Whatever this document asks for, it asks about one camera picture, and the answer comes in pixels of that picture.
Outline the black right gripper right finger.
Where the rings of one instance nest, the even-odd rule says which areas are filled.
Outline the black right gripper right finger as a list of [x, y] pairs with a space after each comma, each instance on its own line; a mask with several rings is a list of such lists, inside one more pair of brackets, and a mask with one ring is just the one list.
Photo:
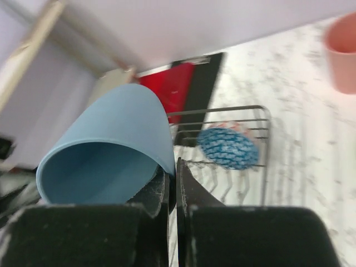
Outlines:
[[288, 206], [226, 206], [176, 170], [180, 266], [340, 266], [320, 217]]

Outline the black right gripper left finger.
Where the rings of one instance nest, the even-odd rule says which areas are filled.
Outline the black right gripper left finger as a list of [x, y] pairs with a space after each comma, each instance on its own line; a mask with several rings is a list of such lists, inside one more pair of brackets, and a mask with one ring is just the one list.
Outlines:
[[162, 169], [128, 203], [32, 205], [10, 217], [2, 266], [168, 266], [170, 177]]

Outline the light blue plastic cup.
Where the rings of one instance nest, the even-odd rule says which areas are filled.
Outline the light blue plastic cup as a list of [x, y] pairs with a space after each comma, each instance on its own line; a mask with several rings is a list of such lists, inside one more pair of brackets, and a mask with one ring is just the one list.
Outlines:
[[150, 89], [130, 83], [77, 118], [40, 162], [36, 183], [48, 204], [123, 204], [158, 168], [175, 175], [166, 112]]

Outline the black wire dish rack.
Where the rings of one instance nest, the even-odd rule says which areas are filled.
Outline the black wire dish rack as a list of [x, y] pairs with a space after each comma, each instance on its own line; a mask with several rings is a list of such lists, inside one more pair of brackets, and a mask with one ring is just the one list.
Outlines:
[[168, 113], [174, 153], [227, 205], [266, 203], [271, 116], [260, 105]]

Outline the pink plastic cup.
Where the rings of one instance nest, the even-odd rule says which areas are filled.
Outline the pink plastic cup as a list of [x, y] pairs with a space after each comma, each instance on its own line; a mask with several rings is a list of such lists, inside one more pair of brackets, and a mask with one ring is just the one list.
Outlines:
[[344, 94], [355, 94], [355, 13], [333, 22], [323, 43], [335, 89]]

